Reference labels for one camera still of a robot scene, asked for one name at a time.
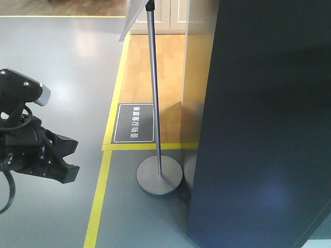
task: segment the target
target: yellow line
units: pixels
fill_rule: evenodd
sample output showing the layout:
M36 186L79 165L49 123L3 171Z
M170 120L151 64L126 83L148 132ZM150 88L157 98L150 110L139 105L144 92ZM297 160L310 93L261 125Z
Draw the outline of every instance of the yellow line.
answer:
M115 85L115 89L114 89L112 104L110 106L108 122L107 122L106 132L104 134L103 144L110 144L112 137L113 137L117 106L118 106L119 96L121 94L121 88L122 88L122 84L123 84L125 62L126 62L126 58L128 55L129 41L130 41L130 34L128 34L125 37L124 44L123 44L122 56L121 56L121 61L119 62L116 85Z
M182 143L183 150L195 150L195 149L198 149L198 147L199 147L199 142Z
M182 146L180 143L164 143L161 144L161 149L163 150L174 150L181 149ZM104 144L102 146L103 151L118 151L118 150L155 150L155 143L148 144Z
M93 200L91 215L89 217L84 248L95 248L95 245L97 243L102 205L104 200L104 194L106 192L111 156L112 151L105 151L103 153L101 169Z
M117 73L113 100L112 100L112 104L110 107L110 113L109 113L108 123L107 123L107 127L106 127L106 133L104 136L105 140L107 140L108 137L110 137L110 140L112 138L112 133L113 133L112 130L114 128L114 122L115 122L115 118L116 118L119 94L121 93L121 87L122 87L122 81L123 81L123 75L124 75L124 65L125 65L125 61L126 61L129 40L130 40L130 35L127 35L127 37L125 38L124 44L123 44L121 61L119 62L119 69L118 69L118 73ZM99 224L100 224L100 218L101 218L101 212L102 212L102 205L103 205L103 200L104 200L104 194L106 192L107 179L108 179L108 173L109 173L110 162L111 162L111 155L112 155L111 150L103 152L102 164L101 164L98 184L97 184L97 188L96 188L96 192L95 192L95 196L94 196L91 215L89 218L88 228L87 228L87 232L86 232L84 248L95 248L95 245L97 242L98 230L99 230Z
M65 15L59 15L59 16L57 16L57 15L53 15L53 16L52 15L48 15L48 16L47 15L45 15L45 16L44 15L40 15L40 16L39 15L35 15L35 16L34 15L28 15L28 16L26 16L26 15L22 15L22 16L21 15L17 15L17 16L16 15L15 16L13 16L13 15L9 15L9 16L8 15L4 15L3 16L3 15L0 15L0 18L2 18L2 17L6 17L6 18L8 18L8 17L20 17L20 18L21 17L45 17L45 18L49 18L49 17L54 17L54 18L125 18L125 16L122 16L122 15L120 15L120 16L114 16L114 15L110 15L110 16L109 15L103 15L103 16L100 16L100 15L97 15L97 16L96 15L92 15L92 16L91 15L90 16L88 16L88 15L84 15L84 16L83 15L79 15L79 16L78 15L72 15L72 16L70 16L70 15L66 15L66 16Z

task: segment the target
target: beige wall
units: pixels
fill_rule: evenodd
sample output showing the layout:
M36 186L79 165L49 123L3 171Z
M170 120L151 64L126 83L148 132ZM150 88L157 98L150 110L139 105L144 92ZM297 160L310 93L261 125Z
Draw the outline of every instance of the beige wall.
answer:
M199 142L219 0L190 0L181 143Z

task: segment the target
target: sign board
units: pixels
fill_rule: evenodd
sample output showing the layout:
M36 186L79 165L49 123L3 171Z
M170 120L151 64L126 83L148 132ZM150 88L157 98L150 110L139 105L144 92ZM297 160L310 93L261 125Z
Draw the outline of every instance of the sign board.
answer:
M145 8L148 0L131 0L129 3L128 12L126 13L126 20L123 33L119 39L120 42L123 42L125 36L130 31L137 18L139 17L141 11Z
M152 103L123 103L118 107L113 143L149 143L154 141Z

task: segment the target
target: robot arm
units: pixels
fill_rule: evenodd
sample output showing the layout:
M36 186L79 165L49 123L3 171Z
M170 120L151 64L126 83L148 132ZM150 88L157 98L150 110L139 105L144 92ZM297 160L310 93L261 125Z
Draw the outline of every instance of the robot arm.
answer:
M0 70L0 114L8 116L0 118L0 171L6 177L14 170L61 183L75 181L79 167L63 157L74 153L78 142L43 128L25 105L44 106L49 97L50 90L35 80L11 69Z

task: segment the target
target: black cable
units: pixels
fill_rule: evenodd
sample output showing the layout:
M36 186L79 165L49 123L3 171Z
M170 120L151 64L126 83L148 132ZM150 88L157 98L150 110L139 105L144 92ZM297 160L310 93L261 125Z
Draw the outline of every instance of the black cable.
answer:
M7 178L7 181L9 184L9 199L8 199L5 207L0 210L0 214L6 212L6 210L8 210L8 208L11 206L12 202L14 201L15 194L16 194L15 181L14 181L5 161L3 163L1 163L1 169L2 169L2 172L4 173L5 177Z
M32 111L27 106L24 106L24 109L27 111L27 113L29 115L29 118L23 124L21 124L17 127L13 127L13 128L1 128L0 127L0 131L13 131L13 130L20 129L20 128L25 127L26 125L28 125L32 121L33 114L32 114Z

